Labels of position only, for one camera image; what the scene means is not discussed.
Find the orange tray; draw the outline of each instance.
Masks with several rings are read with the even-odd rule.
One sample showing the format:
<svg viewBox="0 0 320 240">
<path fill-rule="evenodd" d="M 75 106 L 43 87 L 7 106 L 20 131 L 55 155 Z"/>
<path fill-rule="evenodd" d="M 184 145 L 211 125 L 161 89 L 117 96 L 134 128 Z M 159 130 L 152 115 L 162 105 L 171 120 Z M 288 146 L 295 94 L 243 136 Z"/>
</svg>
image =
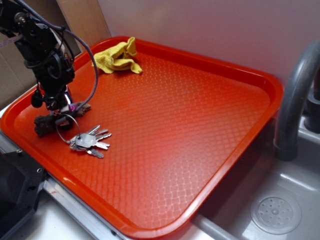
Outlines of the orange tray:
<svg viewBox="0 0 320 240">
<path fill-rule="evenodd" d="M 92 47 L 103 51 L 128 37 Z M 38 137 L 31 94 L 4 113 L 0 127 L 16 144 L 123 234 L 167 235 L 186 223 L 273 116 L 283 94 L 264 72 L 136 40 L 143 72 L 99 72 L 91 110 L 77 118 L 82 132 L 96 125 L 112 136 L 104 158 L 72 151 L 57 133 Z M 75 61 L 74 102 L 92 90 L 87 53 Z M 77 134 L 74 127 L 61 133 Z"/>
</svg>

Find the bunch of keys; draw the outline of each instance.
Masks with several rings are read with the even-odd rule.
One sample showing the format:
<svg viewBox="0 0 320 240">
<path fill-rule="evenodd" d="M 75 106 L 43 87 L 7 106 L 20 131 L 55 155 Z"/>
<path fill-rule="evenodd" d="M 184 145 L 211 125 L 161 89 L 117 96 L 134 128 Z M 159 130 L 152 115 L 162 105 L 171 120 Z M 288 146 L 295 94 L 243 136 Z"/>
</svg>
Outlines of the bunch of keys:
<svg viewBox="0 0 320 240">
<path fill-rule="evenodd" d="M 97 125 L 87 132 L 77 134 L 76 136 L 70 139 L 69 147 L 72 150 L 76 150 L 79 152 L 86 151 L 88 154 L 102 159 L 104 155 L 95 150 L 94 147 L 107 150 L 110 147 L 110 144 L 102 142 L 100 140 L 106 139 L 110 137 L 112 134 L 108 132 L 108 129 L 103 129 L 97 132 L 99 128 L 100 125 Z"/>
</svg>

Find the yellow cloth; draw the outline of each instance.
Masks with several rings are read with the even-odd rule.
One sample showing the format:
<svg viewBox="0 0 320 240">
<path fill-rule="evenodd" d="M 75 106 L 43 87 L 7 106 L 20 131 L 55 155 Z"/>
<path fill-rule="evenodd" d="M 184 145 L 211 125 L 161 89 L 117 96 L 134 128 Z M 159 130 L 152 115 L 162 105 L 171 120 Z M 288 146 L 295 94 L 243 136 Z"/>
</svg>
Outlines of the yellow cloth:
<svg viewBox="0 0 320 240">
<path fill-rule="evenodd" d="M 130 57 L 137 55 L 136 39 L 130 37 L 128 42 L 120 42 L 107 50 L 98 52 L 94 55 L 94 60 L 99 69 L 106 74 L 112 74 L 114 71 L 131 69 L 132 72 L 140 74 L 141 67 Z"/>
</svg>

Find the sink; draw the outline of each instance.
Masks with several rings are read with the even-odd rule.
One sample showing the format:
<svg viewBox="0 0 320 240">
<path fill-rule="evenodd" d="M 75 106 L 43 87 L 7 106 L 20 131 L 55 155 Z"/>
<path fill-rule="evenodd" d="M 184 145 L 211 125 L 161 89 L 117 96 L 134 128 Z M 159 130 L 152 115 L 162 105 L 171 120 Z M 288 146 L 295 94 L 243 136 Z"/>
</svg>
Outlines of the sink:
<svg viewBox="0 0 320 240">
<path fill-rule="evenodd" d="M 198 211 L 223 239 L 319 239 L 320 135 L 300 128 L 298 156 L 280 161 L 274 132 L 272 120 Z"/>
</svg>

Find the tray rim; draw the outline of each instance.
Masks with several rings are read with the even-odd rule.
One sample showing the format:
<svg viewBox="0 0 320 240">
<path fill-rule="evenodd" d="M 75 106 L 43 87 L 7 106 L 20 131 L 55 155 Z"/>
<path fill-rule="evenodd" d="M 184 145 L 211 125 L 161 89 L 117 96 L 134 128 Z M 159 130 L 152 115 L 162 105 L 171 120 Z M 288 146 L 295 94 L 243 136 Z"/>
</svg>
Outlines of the tray rim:
<svg viewBox="0 0 320 240">
<path fill-rule="evenodd" d="M 113 43 L 113 45 L 115 45 L 118 42 L 126 42 L 128 38 L 129 37 L 127 36 L 117 36 L 102 40 L 91 47 L 92 52 L 94 54 L 103 51 L 105 49 L 103 48 L 104 45 L 110 43 Z M 223 176 L 228 173 L 232 166 L 237 162 L 239 156 L 248 148 L 250 143 L 254 140 L 258 133 L 264 128 L 268 121 L 273 117 L 274 113 L 278 110 L 282 100 L 283 86 L 273 75 L 249 67 L 198 55 L 195 53 L 190 53 L 187 51 L 159 45 L 140 39 L 136 40 L 136 45 L 138 54 L 149 54 L 152 50 L 153 56 L 165 59 L 167 61 L 172 61 L 175 63 L 178 62 L 179 64 L 188 67 L 204 70 L 206 72 L 212 72 L 216 75 L 221 75 L 231 79 L 235 79 L 235 76 L 237 76 L 237 81 L 261 88 L 268 94 L 270 98 L 269 108 L 261 115 L 259 120 L 249 130 L 249 132 L 245 135 L 245 137 L 242 139 L 239 145 L 232 151 L 232 153 L 228 156 L 228 158 L 225 160 L 222 166 L 211 177 L 211 179 L 198 193 L 198 195 L 194 198 L 190 205 L 172 223 L 154 229 L 141 228 L 135 225 L 126 217 L 118 216 L 116 211 L 112 212 L 110 211 L 110 209 L 106 211 L 105 206 L 101 202 L 99 202 L 95 198 L 95 196 L 89 195 L 85 199 L 83 199 L 83 201 L 90 207 L 94 206 L 95 211 L 98 211 L 101 215 L 103 214 L 103 218 L 105 218 L 106 214 L 109 216 L 111 215 L 111 221 L 110 219 L 106 220 L 110 222 L 112 225 L 114 225 L 114 227 L 116 227 L 117 229 L 120 228 L 119 230 L 123 234 L 132 238 L 151 239 L 165 236 L 179 229 L 196 213 L 196 210 L 198 210 L 201 204 L 208 197 L 207 192 L 210 193 L 214 190 L 214 188 L 219 184 Z M 79 56 L 76 57 L 74 63 L 75 69 L 82 67 L 88 61 L 90 61 L 89 54 L 87 52 L 81 53 Z M 21 97 L 19 97 L 14 103 L 12 103 L 10 107 L 8 107 L 8 109 L 4 112 L 2 118 L 0 119 L 0 128 L 11 140 L 17 143 L 22 149 L 31 149 L 31 151 L 29 151 L 28 153 L 33 158 L 42 159 L 46 156 L 38 153 L 35 150 L 32 150 L 32 144 L 30 142 L 21 141 L 21 139 L 23 139 L 23 136 L 21 136 L 19 133 L 17 134 L 14 131 L 14 121 L 12 121 L 13 116 L 18 116 L 21 111 L 30 106 L 30 104 L 28 104 L 28 101 L 23 100 L 30 98 L 34 90 L 35 87 L 31 88 Z M 55 176 L 57 172 L 59 172 L 59 174 L 61 174 L 62 172 L 65 176 L 70 176 L 68 171 L 62 171 L 61 169 L 58 169 L 58 167 L 56 167 L 55 164 L 51 163 L 50 161 L 47 161 L 46 164 L 47 168 L 50 169 L 49 172 L 53 176 Z M 85 191 L 81 191 L 81 188 L 87 188 L 83 183 L 81 183 L 77 179 L 72 179 L 72 176 L 71 179 L 63 180 L 61 182 L 76 195 L 85 193 Z"/>
</svg>

